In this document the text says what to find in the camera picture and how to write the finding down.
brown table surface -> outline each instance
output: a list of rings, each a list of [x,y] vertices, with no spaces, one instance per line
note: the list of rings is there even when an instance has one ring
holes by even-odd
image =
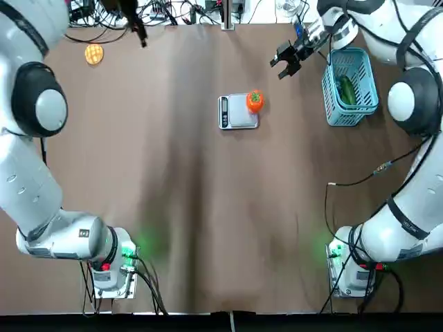
[[[87,39],[99,31],[69,33]],[[399,71],[372,59],[380,109],[357,127],[336,128],[325,119],[325,60],[313,55],[281,81],[283,64],[269,66],[276,48],[294,39],[291,25],[148,33],[145,49],[135,34],[104,45],[96,68],[85,62],[84,44],[63,41],[48,56],[70,107],[63,132],[48,139],[64,208],[126,228],[154,261],[169,311],[319,310],[329,292],[326,182],[360,179],[415,143],[386,110]],[[217,98],[251,89],[267,100],[260,127],[219,130]],[[333,188],[335,227],[365,221],[409,165],[405,160],[358,187]],[[78,263],[19,254],[15,224],[4,213],[1,219],[0,312],[80,311]],[[439,258],[396,264],[404,311],[443,309]],[[387,278],[369,310],[389,311],[396,302],[396,284]],[[358,303],[338,299],[334,310],[355,311]],[[114,304],[117,312],[151,310],[142,282],[135,300]]]

black strap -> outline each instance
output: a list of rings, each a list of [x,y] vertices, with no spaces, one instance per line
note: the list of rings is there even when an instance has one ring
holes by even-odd
[[[404,215],[404,213],[400,210],[392,197],[388,199],[387,204],[389,210],[392,212],[394,217],[400,222],[401,228],[407,231],[414,238],[418,240],[423,240],[429,235],[428,232],[422,230],[420,227],[415,225],[407,216]]]
[[[116,258],[116,253],[117,253],[117,248],[118,248],[117,233],[114,230],[114,228],[111,226],[108,226],[108,229],[112,235],[112,246],[111,246],[111,250],[109,251],[109,254],[105,258],[105,260],[101,262],[100,266],[103,266],[103,264],[111,264],[114,261],[114,258]]]
[[[28,236],[26,236],[20,229],[20,227],[17,227],[17,229],[19,230],[20,235],[23,237],[23,239],[26,242],[32,242],[37,240],[39,237],[41,237],[41,235],[44,233],[44,231],[47,229],[49,223],[47,223],[45,226],[41,227],[41,228],[35,228],[34,230],[31,230],[28,234]]]
[[[431,19],[439,15],[441,12],[443,12],[443,8],[441,7],[430,9],[422,17],[419,18],[419,20],[413,25],[413,27],[408,32],[406,32],[395,54],[397,58],[397,65],[400,66],[400,68],[405,67],[406,64],[405,56],[409,46],[414,42],[415,38],[418,36],[420,31],[422,31],[422,29],[426,26],[426,24],[428,24]]]
[[[34,42],[43,56],[49,52],[48,45],[34,26],[19,11],[4,0],[0,0],[0,12],[6,15],[15,25]]]

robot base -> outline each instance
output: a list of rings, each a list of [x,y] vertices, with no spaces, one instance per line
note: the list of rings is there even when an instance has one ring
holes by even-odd
[[[336,236],[339,239],[347,239],[351,227],[340,228]],[[329,274],[329,289],[332,291],[337,278],[350,254],[350,248],[346,243],[334,239],[329,245],[325,246],[327,270]],[[329,258],[332,255],[338,255],[335,258]],[[341,274],[337,283],[336,289],[333,293],[334,297],[348,298],[348,297],[364,297],[366,286],[368,285],[369,272],[360,267],[355,261],[350,258],[346,263],[346,267]],[[372,292],[375,281],[375,273],[372,274],[368,294]]]
[[[133,252],[135,255],[138,255],[139,248],[136,247],[134,242],[132,242],[130,235],[123,228],[114,228],[116,234],[118,236],[119,241],[119,249],[122,251],[128,250]],[[137,267],[137,261],[135,259],[117,259],[115,263],[116,267],[121,271],[125,271],[126,278],[124,284],[119,289],[106,290],[94,287],[94,291],[96,293],[96,298],[100,299],[134,299],[136,295],[136,285],[137,285],[137,277],[138,275],[134,272]]]

black cable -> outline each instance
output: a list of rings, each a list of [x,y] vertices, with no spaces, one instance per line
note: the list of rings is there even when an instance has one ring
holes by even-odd
[[[255,11],[257,10],[258,5],[260,5],[260,2],[262,2],[262,0],[259,0],[259,1],[257,2],[257,4],[255,5],[254,11],[253,11],[253,13],[252,13],[251,18],[250,18],[249,21],[248,21],[248,24],[250,24],[250,22],[252,21],[252,18],[254,17]]]
[[[89,276],[91,277],[92,297],[94,298],[94,310],[97,313],[97,297],[96,297],[96,285],[94,285],[94,276],[92,274],[92,269],[89,266],[89,263],[86,263],[86,267],[88,268]]]
[[[303,15],[303,17],[302,17],[302,21],[305,19],[305,17],[306,17],[306,14],[307,14],[307,12],[309,11],[309,9],[311,8],[311,6],[308,4],[308,2],[307,1],[305,1],[305,0],[301,0],[302,2],[303,2],[303,9],[302,9],[302,12],[301,12],[301,14],[300,15]]]
[[[154,277],[152,276],[152,274],[150,273],[149,269],[146,266],[146,263],[143,259],[141,259],[139,256],[127,256],[131,259],[137,259],[138,261],[140,261],[146,271],[147,274],[147,278],[150,281],[150,284],[154,284],[154,289],[152,287],[150,287],[151,290],[151,294],[152,294],[152,303],[154,305],[154,310],[156,310],[156,304],[157,307],[162,311],[162,313],[164,315],[167,315],[168,312],[165,309],[165,305],[163,303],[163,298],[161,297],[161,293],[160,293],[160,287],[159,287],[159,276],[157,275],[157,271],[154,267],[154,265],[152,264],[152,262],[150,260],[148,260],[150,267],[152,269],[152,272],[154,273]]]
[[[135,273],[136,273],[140,278],[143,279],[143,281],[147,284],[147,286],[148,286],[149,289],[151,290],[151,294],[152,294],[153,301],[155,301],[156,304],[157,304],[158,306],[160,306],[160,310],[161,310],[162,314],[164,314],[164,315],[169,315],[168,312],[165,310],[165,308],[164,308],[163,306],[161,306],[160,301],[159,301],[159,298],[158,298],[158,296],[157,296],[157,294],[156,294],[154,288],[152,287],[152,283],[151,283],[151,281],[150,281],[148,278],[146,278],[146,276],[145,276],[142,272],[140,272],[140,271],[138,271],[138,270],[135,270]]]
[[[42,160],[43,163],[47,166],[47,160],[46,160],[46,147],[45,147],[45,138],[40,138],[40,149],[42,151]]]
[[[164,307],[163,299],[161,299],[161,294],[160,294],[160,289],[159,289],[159,279],[157,277],[156,277],[156,279],[152,278],[152,275],[151,275],[150,271],[147,269],[147,266],[146,266],[145,262],[141,258],[137,257],[136,259],[139,260],[143,264],[143,267],[144,267],[144,269],[146,271],[146,274],[147,274],[149,280],[152,280],[152,283],[154,284],[155,290],[157,291],[156,294],[157,294],[157,297],[158,297],[158,300],[159,300],[159,305],[156,305],[156,302],[154,301],[154,293],[152,292],[152,290],[151,290],[151,296],[153,297],[152,304],[154,306],[155,313],[159,314],[159,306],[163,306]]]
[[[277,24],[277,4],[275,2],[276,0],[274,0],[274,15],[275,15],[275,24]]]
[[[403,28],[405,33],[408,33],[409,29],[406,27],[405,23],[403,22],[403,19],[401,19],[400,11],[399,11],[399,6],[397,4],[397,0],[392,0],[392,2],[394,3],[395,14],[396,14],[396,16],[397,16],[397,18],[399,20],[399,23],[400,23],[401,27]],[[420,52],[424,52],[422,46],[420,44],[418,44],[418,42],[415,39],[413,40],[413,44],[415,45],[415,47],[417,47],[417,49]]]
[[[368,298],[369,287],[370,287],[370,284],[371,284],[371,279],[372,279],[372,274],[373,273],[374,273],[374,269],[373,268],[369,269],[368,282],[366,283],[365,296],[363,298],[363,302],[365,302],[366,299]]]
[[[358,237],[357,237],[356,242],[358,242],[358,241],[360,240],[362,229],[363,229],[363,228],[360,228],[360,232],[359,232],[359,235],[358,235]],[[329,295],[328,295],[328,297],[327,297],[325,303],[323,304],[323,306],[322,306],[322,308],[321,308],[321,310],[320,310],[319,313],[323,313],[323,311],[325,310],[325,308],[326,308],[326,306],[327,306],[328,301],[331,300],[331,297],[332,297],[332,295],[334,294],[334,292],[335,292],[335,290],[336,290],[336,288],[337,288],[337,286],[338,286],[338,282],[340,281],[341,275],[343,274],[343,271],[345,270],[346,264],[347,264],[348,261],[351,259],[351,257],[352,257],[352,252],[355,251],[355,248],[356,248],[356,246],[352,246],[352,249],[351,249],[349,255],[347,256],[345,262],[342,263],[341,270],[340,270],[340,273],[338,274],[337,280],[335,281],[334,287],[332,287],[332,290],[329,292]]]
[[[342,240],[342,239],[339,239],[339,238],[335,235],[335,233],[332,232],[332,229],[331,229],[331,227],[329,226],[329,223],[328,223],[328,221],[327,221],[327,188],[328,188],[329,186],[330,186],[329,183],[326,184],[326,188],[325,188],[325,207],[324,207],[324,208],[325,208],[325,209],[324,209],[325,224],[326,224],[326,228],[327,228],[327,230],[329,230],[329,233],[331,233],[331,235],[332,235],[336,240],[338,240],[338,241],[340,241],[340,242],[343,242],[344,244],[346,244],[346,245],[349,246],[349,247],[355,247],[355,248],[361,250],[362,252],[364,252],[364,253],[369,257],[369,255],[367,254],[367,252],[366,252],[364,249],[358,247],[358,246],[355,245],[355,244],[351,244],[351,243],[349,243],[349,242],[347,242],[347,241],[344,241],[344,240]]]
[[[379,279],[379,281],[375,282],[373,291],[368,296],[365,296],[365,299],[363,300],[363,302],[358,307],[358,312],[360,314],[364,313],[364,311],[368,307],[368,304],[374,298],[376,292],[380,288],[380,285],[381,285],[381,283],[383,281],[384,275],[386,275],[386,274],[392,275],[394,277],[394,279],[395,279],[395,281],[396,281],[396,283],[398,285],[398,289],[399,289],[399,297],[398,297],[397,305],[395,306],[395,309],[394,309],[393,313],[399,313],[400,310],[403,308],[403,305],[404,305],[404,287],[403,287],[403,282],[401,281],[400,276],[391,268],[387,268],[385,270],[380,270],[380,273],[381,273],[381,278]]]
[[[401,308],[403,307],[404,303],[404,288],[403,288],[403,282],[401,282],[400,276],[391,268],[388,269],[387,273],[391,274],[395,281],[397,282],[397,285],[399,287],[399,299],[397,302],[397,305],[394,309],[394,313],[399,313]]]
[[[360,315],[363,315],[363,313],[365,312],[365,310],[368,307],[369,303],[372,301],[372,299],[376,295],[377,291],[380,289],[380,286],[381,286],[381,283],[383,282],[384,277],[385,277],[385,273],[377,273],[375,275],[375,283],[374,283],[374,286],[372,288],[372,292],[367,294],[365,296],[365,298],[363,299],[363,301],[357,307],[357,312]]]
[[[101,298],[99,300],[99,304],[98,304],[98,307],[97,307],[97,305],[96,305],[96,293],[95,293],[95,288],[94,288],[94,284],[93,284],[94,281],[93,281],[93,276],[92,276],[90,267],[89,267],[89,265],[87,263],[87,266],[88,266],[88,269],[89,269],[90,273],[89,274],[85,274],[82,262],[79,261],[78,263],[79,263],[80,268],[82,270],[82,276],[83,276],[83,282],[84,282],[84,296],[83,296],[82,314],[85,317],[92,317],[94,315],[97,315],[100,312],[100,307],[101,307],[101,304],[102,304]],[[89,275],[91,276],[91,283],[92,283],[93,294],[91,294],[91,292],[89,290],[89,287],[88,287],[88,276]],[[84,307],[86,305],[86,295],[88,295],[89,303],[91,305],[93,305],[93,314],[92,315],[87,315],[85,313]]]
[[[91,292],[89,291],[89,287],[88,287],[88,276],[85,275],[85,273],[84,273],[84,268],[83,268],[82,262],[78,261],[78,263],[80,264],[80,268],[82,269],[82,276],[83,276],[84,290],[85,290],[84,297],[86,298],[86,293],[88,293],[89,301],[92,303]]]
[[[317,53],[326,61],[326,64],[329,65],[329,61],[327,61],[326,56],[323,53],[321,53],[321,50],[318,51]]]
[[[72,42],[75,42],[75,43],[91,44],[93,42],[94,44],[110,44],[110,43],[114,43],[114,42],[122,39],[127,34],[127,31],[128,31],[128,29],[126,28],[125,31],[123,31],[123,33],[121,35],[119,35],[117,38],[111,39],[111,40],[105,40],[105,41],[96,41],[96,39],[98,37],[101,37],[101,35],[103,35],[103,33],[101,35],[99,35],[99,36],[97,36],[97,37],[95,37],[93,39],[89,39],[89,40],[83,40],[83,39],[74,38],[74,37],[68,36],[67,34],[65,34],[64,36],[67,39],[69,39],[69,40],[71,40]]]
[[[157,1],[157,3],[159,3],[160,6],[163,8],[163,11],[165,12],[166,16],[171,21],[171,25],[178,26],[176,19],[171,15],[170,11],[168,10],[168,5],[166,3],[163,3],[161,0]]]

metal pole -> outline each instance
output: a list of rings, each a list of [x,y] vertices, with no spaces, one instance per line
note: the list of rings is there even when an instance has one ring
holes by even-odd
[[[233,0],[223,0],[223,14],[224,23],[221,26],[222,30],[234,30],[234,24],[232,23],[231,12],[233,7]]]

